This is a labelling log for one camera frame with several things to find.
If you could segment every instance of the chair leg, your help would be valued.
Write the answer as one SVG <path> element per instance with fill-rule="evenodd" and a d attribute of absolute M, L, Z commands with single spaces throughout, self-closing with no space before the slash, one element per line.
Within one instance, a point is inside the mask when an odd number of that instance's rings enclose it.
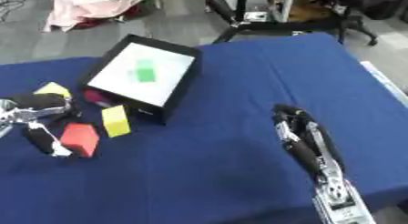
<path fill-rule="evenodd" d="M 370 31 L 362 21 L 360 16 L 349 16 L 344 20 L 345 28 L 354 31 L 361 32 L 370 38 L 369 46 L 375 46 L 378 44 L 377 35 Z"/>
<path fill-rule="evenodd" d="M 346 37 L 346 30 L 347 30 L 347 27 L 345 27 L 345 24 L 344 23 L 340 23 L 340 26 L 339 26 L 339 43 L 340 44 L 344 44 L 344 38 Z"/>
<path fill-rule="evenodd" d="M 374 34 L 372 31 L 370 31 L 364 25 L 362 18 L 359 18 L 359 19 L 356 19 L 356 21 L 353 21 L 350 25 L 348 25 L 348 28 L 367 35 L 370 38 L 370 42 L 368 43 L 369 46 L 375 46 L 378 44 L 378 40 L 377 40 L 378 36 Z"/>

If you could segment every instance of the table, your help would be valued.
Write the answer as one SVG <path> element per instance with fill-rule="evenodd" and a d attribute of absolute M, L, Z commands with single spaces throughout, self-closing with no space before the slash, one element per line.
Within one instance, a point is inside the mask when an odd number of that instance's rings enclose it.
<path fill-rule="evenodd" d="M 81 160 L 44 156 L 18 129 L 0 139 L 0 222 L 319 223 L 309 178 L 270 120 L 276 103 L 326 126 L 372 210 L 408 198 L 408 112 L 331 36 L 200 49 L 202 73 L 166 127 L 138 122 L 130 135 L 103 136 L 97 155 Z M 54 81 L 100 121 L 76 90 L 95 61 L 1 66 L 0 97 Z"/>

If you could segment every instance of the robotic hand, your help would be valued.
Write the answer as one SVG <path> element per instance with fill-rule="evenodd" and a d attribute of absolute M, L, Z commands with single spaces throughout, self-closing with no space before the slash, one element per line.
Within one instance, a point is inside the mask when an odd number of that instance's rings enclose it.
<path fill-rule="evenodd" d="M 276 105 L 273 121 L 284 148 L 311 176 L 313 203 L 325 224 L 375 224 L 329 135 L 306 112 Z"/>
<path fill-rule="evenodd" d="M 73 152 L 64 148 L 38 119 L 61 118 L 74 111 L 72 100 L 57 94 L 38 94 L 0 99 L 0 138 L 14 124 L 26 125 L 25 137 L 40 151 L 53 157 L 68 157 Z"/>

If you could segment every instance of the floor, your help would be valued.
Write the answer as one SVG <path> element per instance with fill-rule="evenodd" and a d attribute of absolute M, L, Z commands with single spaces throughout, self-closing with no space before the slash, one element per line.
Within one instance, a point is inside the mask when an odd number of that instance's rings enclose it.
<path fill-rule="evenodd" d="M 162 2 L 161 10 L 125 24 L 110 23 L 69 33 L 42 33 L 52 8 L 51 0 L 26 0 L 23 8 L 14 11 L 5 23 L 0 23 L 0 64 L 102 56 L 129 33 L 198 46 L 210 43 L 226 27 L 216 15 L 204 13 L 204 0 Z M 347 50 L 359 60 L 371 61 L 398 87 L 408 90 L 408 25 L 397 18 L 367 19 L 366 23 L 380 35 L 379 45 L 368 47 L 364 36 L 350 32 L 345 44 Z M 376 218 L 381 224 L 408 224 L 408 216 L 397 208 L 384 209 Z"/>

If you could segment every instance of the yellow block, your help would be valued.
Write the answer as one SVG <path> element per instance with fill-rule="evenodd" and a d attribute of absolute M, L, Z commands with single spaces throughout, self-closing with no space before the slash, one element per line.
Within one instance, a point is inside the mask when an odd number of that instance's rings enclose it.
<path fill-rule="evenodd" d="M 44 87 L 38 89 L 34 94 L 59 94 L 64 97 L 71 97 L 69 91 L 55 82 L 50 82 Z"/>
<path fill-rule="evenodd" d="M 128 118 L 123 106 L 103 109 L 102 119 L 109 137 L 118 137 L 130 132 Z"/>

